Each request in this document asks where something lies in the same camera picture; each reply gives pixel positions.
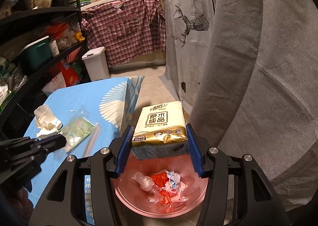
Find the person's left hand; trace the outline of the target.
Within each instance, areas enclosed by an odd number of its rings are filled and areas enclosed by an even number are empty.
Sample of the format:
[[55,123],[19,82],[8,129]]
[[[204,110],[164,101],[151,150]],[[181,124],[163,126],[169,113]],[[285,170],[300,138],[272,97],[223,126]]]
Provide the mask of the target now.
[[5,194],[5,198],[16,215],[26,224],[29,224],[30,217],[33,213],[33,203],[29,199],[28,191],[22,187],[16,192]]

